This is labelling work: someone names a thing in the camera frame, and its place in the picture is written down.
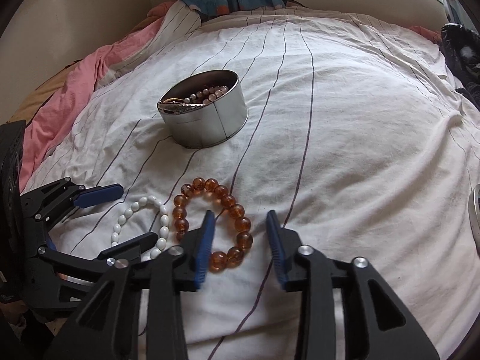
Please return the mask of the pink blanket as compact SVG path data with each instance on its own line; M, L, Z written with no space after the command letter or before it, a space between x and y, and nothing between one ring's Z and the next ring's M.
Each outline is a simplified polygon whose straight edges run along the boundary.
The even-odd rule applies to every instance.
M160 3L123 39L98 48L67 69L68 74L59 74L64 78L63 85L47 96L25 129L23 160L19 172L20 189L25 188L47 152L71 131L75 119L88 105L100 80L118 63L127 63L146 50L160 31L161 24L173 5L173 1Z

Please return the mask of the tan pillow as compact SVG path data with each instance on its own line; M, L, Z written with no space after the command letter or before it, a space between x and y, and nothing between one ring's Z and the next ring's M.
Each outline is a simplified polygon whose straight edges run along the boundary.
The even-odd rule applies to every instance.
M24 101L19 105L17 111L7 120L13 123L19 120L25 120L27 123L32 120L39 109L45 105L53 94L62 88L71 71L74 70L76 64L72 64L64 68L62 71L50 77L43 84L30 93Z

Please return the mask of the white striped duvet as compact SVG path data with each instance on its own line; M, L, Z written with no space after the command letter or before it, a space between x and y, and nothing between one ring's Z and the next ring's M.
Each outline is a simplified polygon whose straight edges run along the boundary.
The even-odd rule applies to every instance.
M448 358L479 313L468 213L479 111L456 92L439 47L371 16L302 7L206 23L174 7L166 24L182 36L96 91L24 183L124 186L117 202L61 222L55 246L93 258L139 198L170 204L183 184L214 178L245 208L253 246L182 297L191 359L293 358L300 299L269 265L269 211L329 258L367 258ZM247 121L219 145L186 149L156 104L222 68L241 80Z

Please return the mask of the round silver tin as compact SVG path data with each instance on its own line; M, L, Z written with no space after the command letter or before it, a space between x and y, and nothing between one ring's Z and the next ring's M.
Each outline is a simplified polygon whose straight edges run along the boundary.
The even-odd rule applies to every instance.
M248 108L237 73L230 70L201 72L174 85L160 100L181 98L202 103L185 114L161 113L173 138L185 148L199 149L227 141L241 130Z

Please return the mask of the black garment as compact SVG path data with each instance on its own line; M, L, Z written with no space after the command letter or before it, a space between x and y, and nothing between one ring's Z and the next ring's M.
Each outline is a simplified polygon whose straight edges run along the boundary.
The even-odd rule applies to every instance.
M462 84L457 91L479 109L479 35L461 24L445 24L441 38L445 62Z

